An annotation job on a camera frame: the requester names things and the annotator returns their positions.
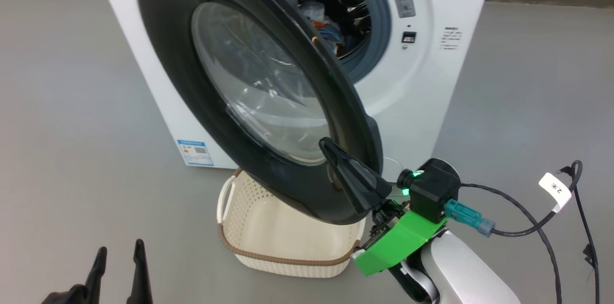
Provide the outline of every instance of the white washing machine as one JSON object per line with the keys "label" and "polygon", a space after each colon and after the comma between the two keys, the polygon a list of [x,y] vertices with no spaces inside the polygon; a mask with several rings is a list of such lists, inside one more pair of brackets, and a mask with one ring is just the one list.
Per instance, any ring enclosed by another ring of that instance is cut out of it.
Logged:
{"label": "white washing machine", "polygon": [[484,2],[109,1],[186,164],[241,166],[336,223],[359,217],[318,141],[388,180],[427,160]]}

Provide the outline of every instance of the green 3d-printed part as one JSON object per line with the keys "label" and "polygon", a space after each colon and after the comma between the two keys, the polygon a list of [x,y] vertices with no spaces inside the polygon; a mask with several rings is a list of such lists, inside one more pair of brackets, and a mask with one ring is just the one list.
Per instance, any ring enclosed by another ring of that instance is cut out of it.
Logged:
{"label": "green 3d-printed part", "polygon": [[432,223],[410,210],[354,262],[364,275],[388,269],[425,245],[446,221]]}

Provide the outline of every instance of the open washing machine door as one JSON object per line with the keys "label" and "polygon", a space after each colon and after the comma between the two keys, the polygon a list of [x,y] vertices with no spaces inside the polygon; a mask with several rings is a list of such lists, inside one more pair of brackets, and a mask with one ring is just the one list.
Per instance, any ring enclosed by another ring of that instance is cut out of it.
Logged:
{"label": "open washing machine door", "polygon": [[138,2],[177,91],[241,168],[317,219],[364,217],[332,183],[318,141],[381,173],[377,126],[296,0]]}

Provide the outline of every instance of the laundry basket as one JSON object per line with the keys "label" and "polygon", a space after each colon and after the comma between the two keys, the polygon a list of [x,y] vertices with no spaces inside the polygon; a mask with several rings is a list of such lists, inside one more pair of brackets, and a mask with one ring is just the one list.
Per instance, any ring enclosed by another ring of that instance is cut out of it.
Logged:
{"label": "laundry basket", "polygon": [[339,275],[365,229],[364,219],[343,226],[317,221],[240,169],[222,188],[217,224],[222,242],[244,265],[303,278]]}

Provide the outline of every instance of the cable connector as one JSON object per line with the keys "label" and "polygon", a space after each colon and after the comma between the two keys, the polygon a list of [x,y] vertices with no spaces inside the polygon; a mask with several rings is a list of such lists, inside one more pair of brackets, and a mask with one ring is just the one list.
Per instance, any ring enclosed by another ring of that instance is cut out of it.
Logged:
{"label": "cable connector", "polygon": [[447,201],[445,212],[447,217],[475,228],[480,234],[487,238],[493,234],[493,228],[495,227],[494,221],[483,219],[482,213],[469,206],[465,206],[455,199]]}

